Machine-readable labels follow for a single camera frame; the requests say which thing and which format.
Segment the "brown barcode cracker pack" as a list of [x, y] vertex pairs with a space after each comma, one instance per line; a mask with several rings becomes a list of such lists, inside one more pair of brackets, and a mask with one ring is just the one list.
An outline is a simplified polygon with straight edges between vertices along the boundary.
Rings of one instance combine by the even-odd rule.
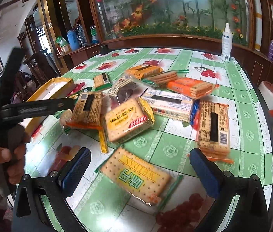
[[101, 130], [102, 100], [102, 92], [81, 93], [66, 125], [76, 129]]

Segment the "orange barcode cracker pack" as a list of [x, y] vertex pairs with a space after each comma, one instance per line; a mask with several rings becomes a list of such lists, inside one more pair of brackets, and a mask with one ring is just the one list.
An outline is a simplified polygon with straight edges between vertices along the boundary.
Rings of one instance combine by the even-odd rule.
[[198, 109], [197, 147], [210, 161], [233, 164], [229, 157], [229, 106], [227, 104], [201, 101]]

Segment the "WEIDAN yellow cracker pack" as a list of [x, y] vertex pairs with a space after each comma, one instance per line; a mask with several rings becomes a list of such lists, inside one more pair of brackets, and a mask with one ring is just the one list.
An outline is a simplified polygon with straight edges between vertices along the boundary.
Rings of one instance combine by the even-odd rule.
[[164, 208], [171, 195], [183, 179], [132, 154], [123, 147], [117, 147], [111, 156], [96, 168], [132, 197], [150, 206], [155, 213]]

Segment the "yellow red cracker pack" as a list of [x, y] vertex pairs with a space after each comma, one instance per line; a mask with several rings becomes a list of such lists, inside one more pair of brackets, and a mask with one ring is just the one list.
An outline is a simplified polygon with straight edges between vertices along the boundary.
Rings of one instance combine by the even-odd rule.
[[118, 146], [153, 127], [155, 118], [147, 101], [136, 97], [108, 111], [102, 123], [107, 141]]

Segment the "clear dried plum packet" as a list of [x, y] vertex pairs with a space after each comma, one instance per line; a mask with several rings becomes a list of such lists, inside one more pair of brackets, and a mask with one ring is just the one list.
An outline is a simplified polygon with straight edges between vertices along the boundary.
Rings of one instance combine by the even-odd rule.
[[108, 91], [111, 108], [115, 108], [130, 98], [139, 97], [148, 87], [137, 78], [123, 75]]

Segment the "white blue cracker pack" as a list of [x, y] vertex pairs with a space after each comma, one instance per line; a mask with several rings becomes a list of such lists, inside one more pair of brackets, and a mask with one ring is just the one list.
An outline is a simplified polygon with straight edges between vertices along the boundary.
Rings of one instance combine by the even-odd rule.
[[154, 89], [145, 90], [141, 98], [149, 104], [154, 114], [190, 123], [194, 99]]

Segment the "orange sandwich cracker pack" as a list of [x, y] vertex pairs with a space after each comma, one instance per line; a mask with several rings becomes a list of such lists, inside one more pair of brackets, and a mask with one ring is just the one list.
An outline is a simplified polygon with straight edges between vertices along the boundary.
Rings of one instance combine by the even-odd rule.
[[219, 85], [193, 78], [179, 77], [174, 81], [168, 82], [166, 88], [194, 100], [199, 100], [219, 88]]

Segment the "orange snack pack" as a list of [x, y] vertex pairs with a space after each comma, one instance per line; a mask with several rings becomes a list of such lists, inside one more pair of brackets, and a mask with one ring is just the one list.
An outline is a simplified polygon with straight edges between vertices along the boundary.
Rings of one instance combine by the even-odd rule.
[[158, 66], [151, 66], [142, 64], [139, 66], [131, 67], [125, 71], [127, 75], [130, 75], [139, 80], [150, 77], [152, 75], [157, 75], [163, 72], [163, 69]]

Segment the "long green cracker pack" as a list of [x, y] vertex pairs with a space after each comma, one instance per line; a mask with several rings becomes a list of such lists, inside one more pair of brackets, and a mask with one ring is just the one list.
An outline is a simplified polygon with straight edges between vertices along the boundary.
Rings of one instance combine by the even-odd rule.
[[93, 78], [93, 80], [94, 80], [95, 91], [103, 91], [112, 87], [112, 83], [110, 82], [108, 74], [105, 72], [99, 75], [96, 75]]

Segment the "yellow rimmed white tray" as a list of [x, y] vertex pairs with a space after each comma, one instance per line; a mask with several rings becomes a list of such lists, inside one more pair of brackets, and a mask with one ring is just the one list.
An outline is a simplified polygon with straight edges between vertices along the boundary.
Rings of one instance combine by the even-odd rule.
[[[52, 78], [42, 85], [27, 101], [33, 102], [39, 100], [64, 98], [75, 87], [76, 85], [71, 78]], [[36, 131], [45, 118], [47, 118], [47, 115], [42, 117], [27, 118], [21, 122], [21, 125], [25, 127], [25, 131], [32, 136], [34, 131]]]

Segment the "dark wooden chair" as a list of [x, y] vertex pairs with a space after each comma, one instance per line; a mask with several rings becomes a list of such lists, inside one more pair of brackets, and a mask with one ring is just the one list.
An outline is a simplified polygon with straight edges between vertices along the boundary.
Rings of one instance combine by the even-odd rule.
[[47, 48], [34, 53], [29, 59], [24, 60], [23, 64], [30, 68], [30, 71], [40, 86], [52, 78], [61, 76], [55, 62], [48, 54]]

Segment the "wooden side cabinet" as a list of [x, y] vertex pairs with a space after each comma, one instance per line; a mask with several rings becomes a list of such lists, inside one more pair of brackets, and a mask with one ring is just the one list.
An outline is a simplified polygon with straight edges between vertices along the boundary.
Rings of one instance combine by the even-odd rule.
[[61, 75], [65, 74], [72, 68], [100, 53], [100, 44], [93, 44], [91, 46], [84, 46], [76, 51], [71, 51], [63, 56], [58, 57], [56, 63]]

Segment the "green snack bag on shelf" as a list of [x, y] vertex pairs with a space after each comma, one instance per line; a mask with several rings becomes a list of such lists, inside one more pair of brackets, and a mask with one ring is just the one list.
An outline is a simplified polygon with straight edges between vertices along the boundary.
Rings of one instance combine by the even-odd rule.
[[64, 47], [64, 46], [66, 46], [66, 45], [69, 45], [68, 41], [66, 41], [62, 36], [58, 36], [58, 37], [56, 38], [56, 42], [58, 43], [58, 45], [59, 45], [60, 47]]

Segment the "blue thermos bottle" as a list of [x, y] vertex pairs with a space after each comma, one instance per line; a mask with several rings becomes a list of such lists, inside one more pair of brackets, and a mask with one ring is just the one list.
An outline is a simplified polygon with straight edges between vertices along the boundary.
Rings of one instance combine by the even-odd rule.
[[76, 32], [74, 30], [69, 30], [68, 31], [68, 34], [67, 34], [67, 37], [68, 37], [68, 42], [69, 42], [69, 45], [70, 45], [70, 48], [72, 51], [76, 51], [80, 48], [80, 45], [79, 45], [79, 42], [78, 42], [78, 39], [77, 39], [77, 35], [76, 35]]

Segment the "white red stool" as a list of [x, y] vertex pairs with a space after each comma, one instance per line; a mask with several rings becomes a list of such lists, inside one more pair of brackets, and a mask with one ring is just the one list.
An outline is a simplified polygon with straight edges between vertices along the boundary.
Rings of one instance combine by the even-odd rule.
[[268, 81], [262, 81], [259, 85], [259, 91], [269, 109], [269, 114], [273, 117], [273, 84]]

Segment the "small black cup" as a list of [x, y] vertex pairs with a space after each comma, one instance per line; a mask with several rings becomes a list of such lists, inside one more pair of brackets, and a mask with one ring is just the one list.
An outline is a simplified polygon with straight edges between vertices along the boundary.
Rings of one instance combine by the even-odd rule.
[[111, 50], [107, 44], [101, 44], [99, 47], [99, 51], [101, 55], [107, 55]]

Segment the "floral glass partition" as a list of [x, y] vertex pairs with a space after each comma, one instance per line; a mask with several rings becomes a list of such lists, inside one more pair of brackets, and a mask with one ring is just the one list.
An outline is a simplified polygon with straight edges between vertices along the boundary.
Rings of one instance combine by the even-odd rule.
[[246, 46], [247, 0], [95, 0], [104, 39], [152, 34], [220, 39], [226, 24], [233, 42]]

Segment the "white spray bottle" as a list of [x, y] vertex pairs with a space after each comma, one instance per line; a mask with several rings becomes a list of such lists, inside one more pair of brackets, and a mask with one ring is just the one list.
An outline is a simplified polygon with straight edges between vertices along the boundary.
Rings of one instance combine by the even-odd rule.
[[222, 47], [221, 47], [221, 60], [224, 62], [229, 62], [231, 58], [232, 37], [233, 35], [231, 33], [230, 24], [226, 23], [222, 33]]

